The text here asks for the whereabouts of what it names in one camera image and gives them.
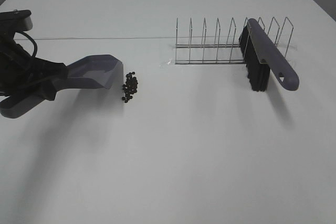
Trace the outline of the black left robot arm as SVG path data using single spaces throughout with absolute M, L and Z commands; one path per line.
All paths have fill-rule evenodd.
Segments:
M 53 101 L 57 93 L 53 81 L 67 79 L 68 68 L 64 63 L 37 58 L 35 40 L 24 31 L 18 33 L 32 43 L 34 50 L 29 54 L 13 34 L 1 32 L 1 96 L 35 94 Z

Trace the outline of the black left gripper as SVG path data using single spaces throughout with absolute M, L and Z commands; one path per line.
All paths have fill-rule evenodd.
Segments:
M 39 96 L 54 101 L 57 90 L 53 78 L 66 79 L 68 68 L 64 63 L 51 62 L 31 56 L 17 43 L 1 44 L 1 95 L 13 95 L 18 91 L 39 85 Z

